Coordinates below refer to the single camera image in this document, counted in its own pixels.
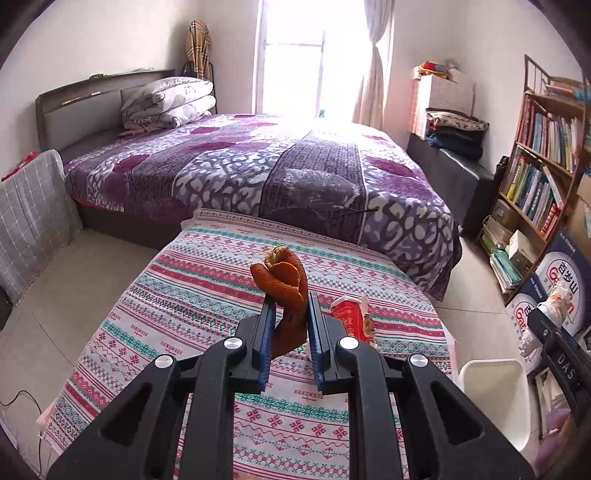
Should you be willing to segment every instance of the folded quilt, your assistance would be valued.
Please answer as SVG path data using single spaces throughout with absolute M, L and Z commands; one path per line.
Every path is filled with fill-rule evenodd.
M 489 126 L 488 122 L 442 110 L 427 111 L 427 119 L 430 125 L 436 127 L 454 127 L 466 131 L 487 131 Z
M 136 92 L 124 103 L 120 111 L 124 112 L 131 105 L 142 102 L 150 98 L 153 94 L 162 92 L 163 90 L 169 89 L 170 87 L 183 85 L 185 83 L 197 82 L 204 82 L 204 80 L 193 77 L 168 77 L 165 79 L 155 80 L 152 83 L 144 85 L 142 88 L 138 88 Z
M 199 100 L 209 95 L 212 90 L 213 83 L 199 80 L 198 82 L 176 85 L 162 92 L 140 97 L 124 110 L 122 114 L 123 121 L 167 112 L 178 106 Z
M 153 132 L 163 128 L 178 128 L 199 120 L 205 115 L 210 115 L 208 110 L 213 108 L 215 104 L 216 99 L 211 95 L 207 95 L 199 100 L 170 109 L 167 112 L 126 120 L 123 122 L 123 126 L 134 133 Z
M 425 139 L 433 148 L 445 148 L 458 153 L 468 160 L 478 161 L 482 156 L 482 147 L 480 144 L 466 135 L 465 132 L 437 132 L 435 129 L 429 129 Z

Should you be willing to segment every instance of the stuffed toy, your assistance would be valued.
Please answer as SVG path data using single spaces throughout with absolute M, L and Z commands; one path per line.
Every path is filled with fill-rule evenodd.
M 307 339 L 308 279 L 300 259 L 279 245 L 265 257 L 265 264 L 251 265 L 251 275 L 256 286 L 283 307 L 283 318 L 273 336 L 272 357 L 303 345 Z

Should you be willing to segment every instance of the curtain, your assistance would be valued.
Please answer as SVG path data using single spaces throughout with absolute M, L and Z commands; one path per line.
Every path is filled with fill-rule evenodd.
M 353 112 L 353 122 L 382 129 L 384 113 L 384 68 L 377 42 L 392 18 L 394 0 L 364 0 L 369 40 L 372 43 L 369 71 L 363 76 Z

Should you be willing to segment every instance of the stack of books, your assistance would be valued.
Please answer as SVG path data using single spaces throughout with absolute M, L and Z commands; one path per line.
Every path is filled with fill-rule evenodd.
M 503 293 L 509 293 L 520 284 L 523 276 L 509 261 L 507 252 L 504 250 L 495 251 L 489 261 Z
M 578 118 L 553 115 L 535 100 L 525 100 L 517 141 L 571 173 L 577 168 L 577 148 L 582 134 L 583 124 Z
M 585 93 L 583 91 L 583 82 L 578 80 L 553 77 L 552 80 L 544 85 L 544 95 L 551 96 L 562 102 L 576 103 L 584 106 Z
M 546 237 L 564 209 L 564 200 L 550 169 L 522 148 L 515 150 L 501 192 L 532 221 Z
M 482 224 L 482 244 L 491 255 L 504 250 L 511 240 L 513 232 L 502 226 L 495 218 L 488 216 Z

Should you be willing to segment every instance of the white plush object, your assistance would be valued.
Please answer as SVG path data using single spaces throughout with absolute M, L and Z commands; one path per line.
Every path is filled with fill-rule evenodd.
M 144 85 L 141 88 L 138 88 L 135 93 L 129 97 L 129 99 L 125 102 L 125 104 L 121 107 L 121 112 L 127 110 L 131 105 L 146 100 L 146 98 L 151 97 L 153 94 L 162 92 L 163 90 L 169 89 L 170 87 L 174 87 L 177 85 L 182 85 L 184 83 L 197 83 L 197 82 L 204 82 L 204 80 L 200 80 L 193 77 L 168 77 L 161 80 L 155 80 L 152 83 Z
M 186 103 L 167 112 L 142 116 L 123 122 L 123 126 L 132 132 L 152 132 L 159 129 L 178 128 L 210 115 L 209 109 L 216 104 L 216 99 L 207 95 L 194 102 Z
M 209 95 L 213 90 L 213 83 L 205 80 L 185 83 L 162 90 L 162 92 L 140 97 L 135 103 L 127 107 L 123 114 L 123 122 L 142 116 L 158 115 L 173 108 L 199 100 Z
M 561 280 L 554 285 L 548 300 L 538 305 L 538 309 L 546 315 L 558 328 L 562 327 L 569 309 L 569 286 Z M 529 328 L 523 332 L 519 341 L 519 351 L 522 357 L 530 356 L 534 350 L 542 346 L 542 342 Z

